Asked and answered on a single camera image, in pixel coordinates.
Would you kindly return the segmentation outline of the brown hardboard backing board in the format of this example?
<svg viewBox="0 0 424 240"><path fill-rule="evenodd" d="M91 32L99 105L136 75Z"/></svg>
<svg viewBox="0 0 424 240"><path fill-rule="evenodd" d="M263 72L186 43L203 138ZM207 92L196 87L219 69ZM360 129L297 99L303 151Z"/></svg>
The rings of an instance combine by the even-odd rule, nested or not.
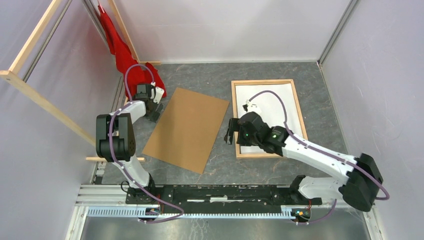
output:
<svg viewBox="0 0 424 240"><path fill-rule="evenodd" d="M178 87L143 154L202 174L229 104L227 100Z"/></svg>

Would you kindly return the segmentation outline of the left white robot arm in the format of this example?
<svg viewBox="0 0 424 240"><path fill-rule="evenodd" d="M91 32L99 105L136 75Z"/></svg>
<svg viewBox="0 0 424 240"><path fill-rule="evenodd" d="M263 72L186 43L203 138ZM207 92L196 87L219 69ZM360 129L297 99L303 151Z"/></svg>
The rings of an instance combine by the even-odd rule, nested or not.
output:
<svg viewBox="0 0 424 240"><path fill-rule="evenodd" d="M116 166L125 176L129 187L138 190L138 197L145 204L157 198L154 180L136 156L136 138L133 124L146 117L156 122L164 108L161 99L165 90L154 84L142 83L135 95L118 110L96 117L96 153Z"/></svg>

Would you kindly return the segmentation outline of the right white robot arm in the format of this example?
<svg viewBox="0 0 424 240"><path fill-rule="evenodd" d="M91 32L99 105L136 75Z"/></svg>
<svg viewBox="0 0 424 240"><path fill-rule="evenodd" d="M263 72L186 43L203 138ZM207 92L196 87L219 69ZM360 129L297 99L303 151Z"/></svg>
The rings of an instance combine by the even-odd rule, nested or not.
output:
<svg viewBox="0 0 424 240"><path fill-rule="evenodd" d="M362 212L369 212L383 189L383 177L374 160L366 153L353 156L310 142L291 131L287 125L268 126L256 112L230 118L224 140L242 147L259 147L268 154L287 157L312 166L328 177L299 176L289 189L289 199L302 204L307 199L342 199Z"/></svg>

